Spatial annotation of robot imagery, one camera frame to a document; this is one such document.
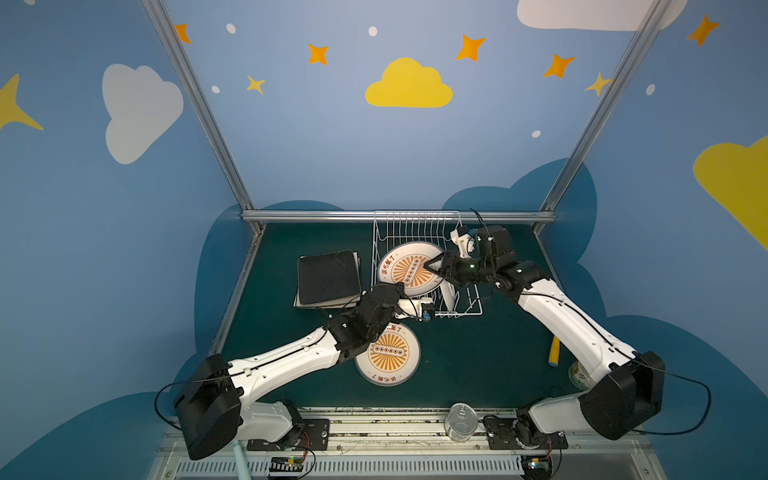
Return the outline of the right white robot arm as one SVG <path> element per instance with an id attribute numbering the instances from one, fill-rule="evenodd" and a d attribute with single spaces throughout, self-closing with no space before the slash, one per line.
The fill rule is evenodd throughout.
<path id="1" fill-rule="evenodd" d="M 562 431 L 593 431 L 618 440 L 658 414 L 664 362 L 640 354 L 577 307 L 535 262 L 518 260 L 509 232 L 501 226 L 452 234 L 458 248 L 427 260 L 425 270 L 456 287 L 488 283 L 516 302 L 559 339 L 585 369 L 592 386 L 577 394 L 534 402 L 516 414 L 513 431 L 523 448 L 535 448 Z"/>

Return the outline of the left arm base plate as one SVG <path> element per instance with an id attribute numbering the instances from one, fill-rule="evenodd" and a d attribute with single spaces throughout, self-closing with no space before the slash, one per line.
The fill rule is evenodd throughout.
<path id="1" fill-rule="evenodd" d="M 246 444 L 248 451 L 303 451 L 309 448 L 313 451 L 326 451 L 330 437 L 330 421 L 328 419 L 305 420 L 299 427 L 292 428 L 283 438 L 276 442 L 253 439 Z"/>

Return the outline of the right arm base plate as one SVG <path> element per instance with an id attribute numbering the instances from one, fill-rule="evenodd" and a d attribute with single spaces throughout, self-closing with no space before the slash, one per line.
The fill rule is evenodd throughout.
<path id="1" fill-rule="evenodd" d="M 544 434 L 526 418 L 486 415 L 482 418 L 491 450 L 566 450 L 568 442 L 562 432 Z"/>

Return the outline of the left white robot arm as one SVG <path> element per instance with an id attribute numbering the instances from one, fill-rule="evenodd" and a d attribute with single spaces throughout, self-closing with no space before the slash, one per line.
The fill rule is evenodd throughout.
<path id="1" fill-rule="evenodd" d="M 189 458 L 205 459 L 242 439 L 294 445 L 304 431 L 298 409 L 287 400 L 265 403 L 264 396 L 356 358 L 392 323 L 433 315 L 430 304 L 405 295 L 403 284 L 383 283 L 292 343 L 231 361 L 219 354 L 205 358 L 173 402 Z"/>

